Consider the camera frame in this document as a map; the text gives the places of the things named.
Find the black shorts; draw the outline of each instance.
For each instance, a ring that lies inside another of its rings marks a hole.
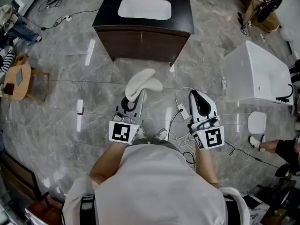
[[[293,171],[297,172],[300,171],[300,166],[294,146],[295,140],[279,140],[275,152],[291,165]]]

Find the white bathtub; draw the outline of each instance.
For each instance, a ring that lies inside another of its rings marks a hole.
[[[288,66],[268,51],[246,41],[224,57],[226,100],[254,105],[293,105],[276,100],[288,96],[292,88]]]

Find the black countertop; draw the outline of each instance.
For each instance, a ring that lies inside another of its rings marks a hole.
[[[145,26],[186,33],[194,33],[192,10],[189,0],[167,0],[171,4],[172,16],[168,20],[125,18],[118,15],[122,0],[104,0],[93,23],[101,26]]]

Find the cabinet door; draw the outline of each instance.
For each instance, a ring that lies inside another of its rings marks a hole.
[[[174,60],[180,53],[186,37],[159,32],[141,32],[141,56],[151,60]]]
[[[140,58],[140,31],[98,31],[103,46],[111,58]]]

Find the toilet lid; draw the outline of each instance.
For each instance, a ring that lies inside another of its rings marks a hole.
[[[266,130],[267,115],[263,112],[252,112],[248,117],[248,130],[251,134],[263,134]]]

